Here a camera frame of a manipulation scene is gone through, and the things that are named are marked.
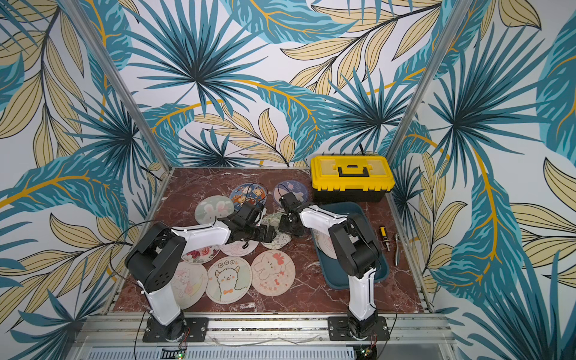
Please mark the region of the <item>teal plastic storage tray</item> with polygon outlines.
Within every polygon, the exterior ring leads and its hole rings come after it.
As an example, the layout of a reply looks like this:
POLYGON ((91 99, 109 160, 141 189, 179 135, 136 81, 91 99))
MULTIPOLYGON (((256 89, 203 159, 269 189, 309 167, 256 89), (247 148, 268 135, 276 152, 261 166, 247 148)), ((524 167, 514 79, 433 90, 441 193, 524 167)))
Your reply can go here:
MULTIPOLYGON (((355 202, 338 202, 333 204, 321 205, 322 209, 329 212, 333 212, 339 215, 351 215, 359 214, 363 216, 364 222, 368 222, 368 217, 364 213, 362 207, 355 202)), ((315 229, 311 230, 312 239, 316 247, 316 253, 319 258, 319 265, 322 269, 323 276, 329 287, 335 290, 348 290, 349 281, 347 273, 341 268, 338 259, 331 259, 326 256, 317 246, 317 241, 315 239, 315 229)), ((376 267, 375 283, 379 283, 387 279, 389 276, 389 265, 386 258, 382 254, 379 258, 378 265, 376 267)))

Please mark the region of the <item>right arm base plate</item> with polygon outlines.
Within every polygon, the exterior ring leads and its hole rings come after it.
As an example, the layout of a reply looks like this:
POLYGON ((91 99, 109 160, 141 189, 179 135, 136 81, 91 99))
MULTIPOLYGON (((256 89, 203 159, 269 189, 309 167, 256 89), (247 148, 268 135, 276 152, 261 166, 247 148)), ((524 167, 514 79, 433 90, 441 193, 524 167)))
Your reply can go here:
POLYGON ((390 328, 382 316, 357 320, 354 316, 330 316, 327 318, 331 341, 387 341, 390 328))

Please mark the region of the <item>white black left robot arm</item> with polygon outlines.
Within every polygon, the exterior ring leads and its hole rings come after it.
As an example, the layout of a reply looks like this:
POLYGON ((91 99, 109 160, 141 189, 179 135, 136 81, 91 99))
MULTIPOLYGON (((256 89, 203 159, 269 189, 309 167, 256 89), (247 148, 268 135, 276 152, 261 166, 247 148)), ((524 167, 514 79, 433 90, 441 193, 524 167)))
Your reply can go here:
POLYGON ((262 213, 261 205, 249 203, 211 223, 175 229, 158 222, 148 229, 132 247, 124 264, 143 290, 151 315, 160 326, 168 328, 184 321, 170 286, 182 255, 234 242, 272 242, 275 228, 261 224, 262 213))

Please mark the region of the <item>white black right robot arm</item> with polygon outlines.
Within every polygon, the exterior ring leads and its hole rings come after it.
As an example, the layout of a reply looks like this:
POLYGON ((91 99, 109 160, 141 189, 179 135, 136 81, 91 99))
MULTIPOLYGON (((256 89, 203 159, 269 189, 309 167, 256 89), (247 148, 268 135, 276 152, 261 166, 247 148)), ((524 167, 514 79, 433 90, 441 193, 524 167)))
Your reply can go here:
POLYGON ((285 211, 279 230, 302 237, 306 229, 330 237, 337 261, 349 278, 349 322, 368 328, 377 321, 374 303, 374 278, 381 250, 371 226, 363 223, 360 214, 336 214, 318 205, 305 205, 294 193, 280 197, 285 211))

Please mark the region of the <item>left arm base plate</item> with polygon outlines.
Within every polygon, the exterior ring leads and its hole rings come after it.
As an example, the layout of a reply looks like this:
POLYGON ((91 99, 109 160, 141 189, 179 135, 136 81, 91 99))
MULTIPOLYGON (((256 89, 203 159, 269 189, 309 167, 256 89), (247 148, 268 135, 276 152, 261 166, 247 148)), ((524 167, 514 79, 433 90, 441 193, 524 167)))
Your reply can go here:
POLYGON ((177 317, 169 325, 161 325, 153 316, 147 320, 144 343, 202 343, 205 341, 207 317, 177 317))

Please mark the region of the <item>pink bow bunny coaster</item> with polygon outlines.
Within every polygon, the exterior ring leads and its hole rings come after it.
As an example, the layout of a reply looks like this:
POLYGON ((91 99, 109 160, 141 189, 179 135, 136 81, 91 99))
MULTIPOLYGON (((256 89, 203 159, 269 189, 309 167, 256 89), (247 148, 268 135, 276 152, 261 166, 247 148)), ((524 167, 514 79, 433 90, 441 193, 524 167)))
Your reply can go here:
POLYGON ((296 279, 296 267, 289 255, 280 250, 267 250, 251 264, 252 286, 264 296, 287 292, 296 279))

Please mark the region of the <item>green tulip bunny coaster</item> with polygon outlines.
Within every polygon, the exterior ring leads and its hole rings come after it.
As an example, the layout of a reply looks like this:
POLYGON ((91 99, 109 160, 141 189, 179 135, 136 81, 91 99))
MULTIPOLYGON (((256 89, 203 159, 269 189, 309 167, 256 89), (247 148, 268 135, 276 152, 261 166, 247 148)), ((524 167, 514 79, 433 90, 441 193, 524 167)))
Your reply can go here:
POLYGON ((270 250, 280 250, 284 246, 288 245, 292 237, 289 234, 281 232, 279 230, 279 225, 281 221, 282 213, 274 213, 274 214, 267 214, 264 219, 262 219, 261 224, 272 226, 274 231, 276 232, 276 237, 273 238, 272 242, 270 243, 262 243, 262 246, 268 248, 270 250))

